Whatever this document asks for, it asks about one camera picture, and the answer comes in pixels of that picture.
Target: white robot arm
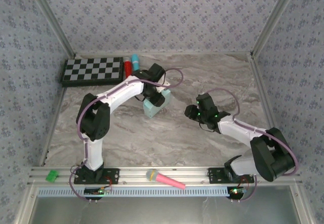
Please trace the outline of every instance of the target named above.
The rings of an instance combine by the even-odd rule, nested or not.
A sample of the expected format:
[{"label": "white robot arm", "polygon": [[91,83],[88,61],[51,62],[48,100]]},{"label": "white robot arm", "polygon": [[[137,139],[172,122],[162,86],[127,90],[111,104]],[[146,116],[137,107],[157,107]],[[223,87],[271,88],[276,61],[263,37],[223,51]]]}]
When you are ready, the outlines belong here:
[{"label": "white robot arm", "polygon": [[240,179],[242,175],[260,174],[265,180],[274,181],[296,167],[297,160],[293,159],[293,153],[280,130],[260,129],[234,120],[229,113],[218,111],[208,93],[199,95],[196,101],[197,105],[186,108],[185,115],[188,118],[206,124],[212,131],[235,138],[251,148],[250,155],[236,156],[224,164],[230,180]]},{"label": "white robot arm", "polygon": [[[139,79],[163,84],[164,87],[156,87]],[[80,130],[85,144],[84,161],[86,160],[85,166],[89,170],[96,171],[103,166],[102,142],[103,137],[109,130],[110,114],[118,106],[140,94],[147,98],[154,106],[161,106],[165,101],[161,91],[168,85],[170,84],[165,81],[165,71],[159,65],[154,64],[149,70],[137,71],[122,83],[104,93],[96,96],[88,94],[84,97],[76,119],[77,123],[85,107],[91,101],[102,98],[86,111],[80,123]]]}]

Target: pink microphone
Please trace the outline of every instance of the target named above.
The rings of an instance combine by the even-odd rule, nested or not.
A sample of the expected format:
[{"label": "pink microphone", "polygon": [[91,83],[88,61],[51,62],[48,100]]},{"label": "pink microphone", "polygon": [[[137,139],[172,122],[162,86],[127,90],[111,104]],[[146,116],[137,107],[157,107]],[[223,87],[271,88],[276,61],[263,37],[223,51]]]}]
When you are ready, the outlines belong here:
[{"label": "pink microphone", "polygon": [[167,185],[171,185],[173,187],[180,188],[182,190],[184,190],[186,188],[185,184],[183,184],[181,182],[178,182],[178,181],[175,181],[175,180],[173,180],[173,179],[171,179],[169,177],[166,177],[166,176],[160,174],[157,170],[154,170],[154,169],[150,169],[150,170],[147,171],[146,178],[149,181],[162,182],[162,183],[165,183]]}]

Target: red bottle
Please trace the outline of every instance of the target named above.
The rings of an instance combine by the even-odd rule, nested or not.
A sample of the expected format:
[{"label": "red bottle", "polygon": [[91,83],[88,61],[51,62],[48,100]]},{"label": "red bottle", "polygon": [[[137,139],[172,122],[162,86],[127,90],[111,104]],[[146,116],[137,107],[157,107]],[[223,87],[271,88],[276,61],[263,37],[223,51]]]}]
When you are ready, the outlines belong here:
[{"label": "red bottle", "polygon": [[129,57],[124,58],[124,68],[125,68],[125,74],[127,78],[132,74],[132,63]]}]

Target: green block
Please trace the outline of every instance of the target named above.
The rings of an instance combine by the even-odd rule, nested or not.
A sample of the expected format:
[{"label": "green block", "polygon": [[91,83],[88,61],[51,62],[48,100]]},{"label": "green block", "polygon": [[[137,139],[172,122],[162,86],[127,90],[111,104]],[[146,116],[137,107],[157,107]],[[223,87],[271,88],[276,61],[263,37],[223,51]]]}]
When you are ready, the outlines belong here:
[{"label": "green block", "polygon": [[47,175],[46,177],[46,181],[48,182],[55,182],[57,176],[59,175],[59,172],[58,171],[55,171],[55,170],[51,170],[49,172],[49,174]]}]

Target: glass panel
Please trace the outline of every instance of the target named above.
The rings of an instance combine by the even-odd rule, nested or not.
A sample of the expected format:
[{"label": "glass panel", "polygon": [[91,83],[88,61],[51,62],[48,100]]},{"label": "glass panel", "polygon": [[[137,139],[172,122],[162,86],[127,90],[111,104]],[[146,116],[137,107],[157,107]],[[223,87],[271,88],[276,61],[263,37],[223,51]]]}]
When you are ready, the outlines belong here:
[{"label": "glass panel", "polygon": [[106,198],[97,204],[78,198],[38,198],[29,224],[284,224],[300,223],[289,187],[258,187],[252,199],[225,197]]}]

